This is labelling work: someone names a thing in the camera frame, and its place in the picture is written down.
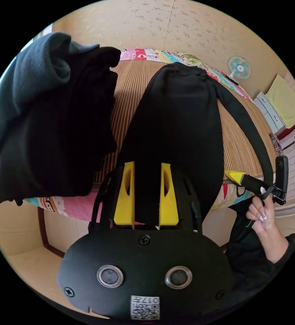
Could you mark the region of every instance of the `woman's hand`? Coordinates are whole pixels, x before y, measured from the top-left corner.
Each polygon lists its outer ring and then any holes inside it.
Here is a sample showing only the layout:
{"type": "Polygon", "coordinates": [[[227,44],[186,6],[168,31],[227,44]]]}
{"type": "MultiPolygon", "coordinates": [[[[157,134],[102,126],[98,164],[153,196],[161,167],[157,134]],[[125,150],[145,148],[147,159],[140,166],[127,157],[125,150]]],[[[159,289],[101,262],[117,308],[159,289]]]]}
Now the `woman's hand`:
{"type": "Polygon", "coordinates": [[[259,197],[255,196],[246,214],[248,219],[255,221],[252,229],[257,234],[266,232],[275,226],[275,208],[270,195],[264,200],[264,204],[259,197]]]}
{"type": "Polygon", "coordinates": [[[267,259],[275,264],[284,256],[289,242],[275,224],[274,203],[270,195],[264,200],[264,204],[255,196],[246,217],[255,221],[252,229],[258,235],[267,259]]]}

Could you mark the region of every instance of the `bed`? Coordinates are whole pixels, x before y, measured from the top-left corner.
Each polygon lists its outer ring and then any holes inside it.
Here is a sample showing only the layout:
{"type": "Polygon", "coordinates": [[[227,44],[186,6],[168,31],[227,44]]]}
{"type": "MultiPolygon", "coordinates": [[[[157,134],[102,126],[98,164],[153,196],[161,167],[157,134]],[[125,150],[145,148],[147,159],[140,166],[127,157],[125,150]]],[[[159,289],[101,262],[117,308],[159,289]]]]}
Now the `bed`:
{"type": "MultiPolygon", "coordinates": [[[[240,86],[231,83],[221,71],[201,62],[197,57],[188,53],[170,53],[157,49],[128,48],[121,50],[121,58],[117,67],[112,68],[118,73],[115,90],[115,106],[111,116],[111,128],[118,150],[104,158],[102,169],[96,173],[92,190],[87,196],[77,197],[43,197],[26,199],[51,212],[76,218],[91,220],[93,204],[99,185],[105,175],[116,165],[117,155],[125,138],[128,126],[140,102],[144,90],[152,76],[164,65],[181,62],[188,66],[198,66],[205,69],[207,74],[227,87],[243,104],[257,127],[275,172],[275,158],[282,155],[279,141],[271,133],[271,129],[262,113],[254,105],[253,100],[240,86]]],[[[251,176],[263,179],[262,169],[256,154],[244,133],[218,101],[223,129],[224,167],[244,171],[251,176]]],[[[249,198],[252,195],[243,187],[232,184],[224,175],[223,185],[214,202],[211,211],[223,209],[249,198]]]]}

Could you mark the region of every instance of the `camera lens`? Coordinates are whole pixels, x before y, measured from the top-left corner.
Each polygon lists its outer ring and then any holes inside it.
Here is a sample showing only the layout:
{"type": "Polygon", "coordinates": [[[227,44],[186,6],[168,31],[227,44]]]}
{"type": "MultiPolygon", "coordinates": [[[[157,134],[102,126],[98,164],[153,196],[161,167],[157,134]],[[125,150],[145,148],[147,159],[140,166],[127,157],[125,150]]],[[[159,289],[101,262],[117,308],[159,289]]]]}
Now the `camera lens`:
{"type": "Polygon", "coordinates": [[[124,280],[123,273],[113,265],[104,265],[97,272],[97,279],[107,288],[117,288],[124,280]]]}
{"type": "Polygon", "coordinates": [[[191,280],[192,273],[185,266],[175,266],[165,276],[166,285],[172,289],[186,288],[191,283],[191,280]]]}

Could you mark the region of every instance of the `finger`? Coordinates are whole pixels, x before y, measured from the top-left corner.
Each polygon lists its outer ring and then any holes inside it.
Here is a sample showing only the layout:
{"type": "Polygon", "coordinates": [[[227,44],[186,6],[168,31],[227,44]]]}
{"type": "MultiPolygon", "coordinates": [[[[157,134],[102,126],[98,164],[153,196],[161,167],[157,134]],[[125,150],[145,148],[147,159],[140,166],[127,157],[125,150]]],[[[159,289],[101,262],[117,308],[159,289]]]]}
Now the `finger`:
{"type": "Polygon", "coordinates": [[[253,203],[249,205],[249,212],[251,212],[256,218],[259,218],[261,216],[261,213],[258,211],[258,209],[253,203]]]}
{"type": "Polygon", "coordinates": [[[264,209],[262,200],[258,196],[254,196],[254,198],[252,199],[252,203],[256,207],[256,209],[258,210],[258,213],[262,216],[262,218],[264,220],[266,220],[267,216],[265,213],[265,209],[264,209]]]}
{"type": "MultiPolygon", "coordinates": [[[[266,191],[263,187],[260,188],[260,192],[263,194],[265,193],[264,191],[266,191]]],[[[273,199],[271,197],[271,195],[267,196],[267,198],[264,200],[265,203],[265,208],[269,211],[274,210],[274,202],[273,199]]]]}
{"type": "Polygon", "coordinates": [[[258,218],[255,217],[255,216],[254,216],[250,211],[247,211],[247,213],[246,213],[246,217],[247,217],[249,220],[255,220],[255,221],[258,220],[258,218]]]}
{"type": "Polygon", "coordinates": [[[264,221],[264,218],[261,214],[261,212],[258,211],[258,209],[255,207],[253,203],[249,205],[249,212],[255,216],[257,220],[264,221]]]}

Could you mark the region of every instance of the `yellow plastic clip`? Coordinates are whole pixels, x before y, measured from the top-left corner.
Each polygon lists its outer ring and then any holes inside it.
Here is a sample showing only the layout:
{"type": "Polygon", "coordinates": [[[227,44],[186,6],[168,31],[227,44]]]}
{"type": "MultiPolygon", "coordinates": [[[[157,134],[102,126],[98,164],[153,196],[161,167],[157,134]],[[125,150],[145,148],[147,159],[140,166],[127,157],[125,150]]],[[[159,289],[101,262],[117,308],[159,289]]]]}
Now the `yellow plastic clip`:
{"type": "Polygon", "coordinates": [[[169,164],[161,164],[159,227],[176,226],[179,222],[175,189],[169,164]]]}
{"type": "Polygon", "coordinates": [[[246,173],[237,172],[235,170],[225,170],[224,173],[231,181],[233,181],[234,183],[240,186],[241,186],[243,176],[246,175],[246,173]]]}
{"type": "Polygon", "coordinates": [[[134,162],[125,163],[114,222],[118,226],[135,226],[134,162]]]}

